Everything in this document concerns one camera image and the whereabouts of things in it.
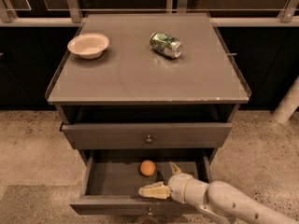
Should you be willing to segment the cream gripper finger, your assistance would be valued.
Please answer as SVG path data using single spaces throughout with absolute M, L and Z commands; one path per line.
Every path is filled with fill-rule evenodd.
M 181 173 L 181 169 L 174 162 L 170 161 L 169 165 L 170 165 L 172 175 L 177 175 Z
M 140 188 L 138 194 L 146 198 L 165 200 L 170 196 L 170 190 L 163 181 L 160 181 Z

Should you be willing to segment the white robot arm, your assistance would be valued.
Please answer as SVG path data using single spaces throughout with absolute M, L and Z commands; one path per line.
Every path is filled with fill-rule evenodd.
M 235 224 L 241 219 L 247 224 L 299 224 L 267 206 L 264 206 L 222 181 L 211 183 L 183 173 L 169 162 L 172 176 L 167 185 L 163 181 L 144 186 L 138 193 L 147 198 L 167 199 L 193 206 L 200 214 L 216 224 Z

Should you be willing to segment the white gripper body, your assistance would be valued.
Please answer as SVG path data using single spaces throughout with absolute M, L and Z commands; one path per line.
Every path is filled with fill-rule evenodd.
M 179 203 L 198 207 L 204 202 L 208 183 L 195 179 L 192 175 L 173 175 L 168 182 L 170 197 Z

